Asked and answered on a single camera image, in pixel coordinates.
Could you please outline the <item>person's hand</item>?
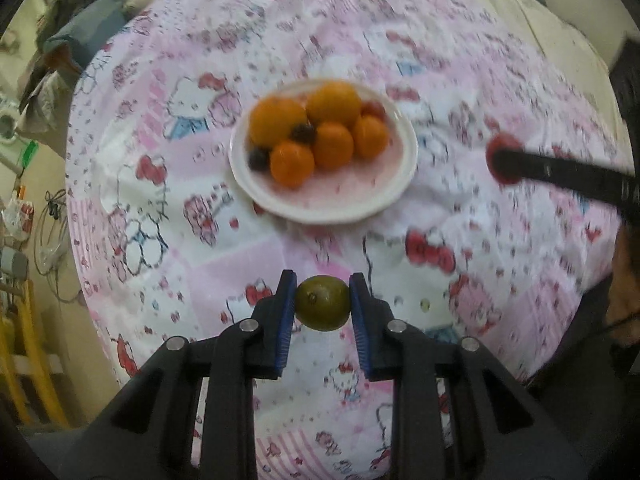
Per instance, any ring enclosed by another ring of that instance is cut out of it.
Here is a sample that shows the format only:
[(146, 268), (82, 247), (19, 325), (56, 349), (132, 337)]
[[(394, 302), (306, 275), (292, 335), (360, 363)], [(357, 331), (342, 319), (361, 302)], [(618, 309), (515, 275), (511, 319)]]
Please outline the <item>person's hand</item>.
[[(631, 244), (628, 228), (622, 224), (617, 231), (612, 259), (612, 282), (608, 290), (608, 310), (605, 322), (613, 325), (639, 312), (639, 273), (631, 265)], [(611, 332), (623, 347), (639, 342), (639, 319), (628, 321)]]

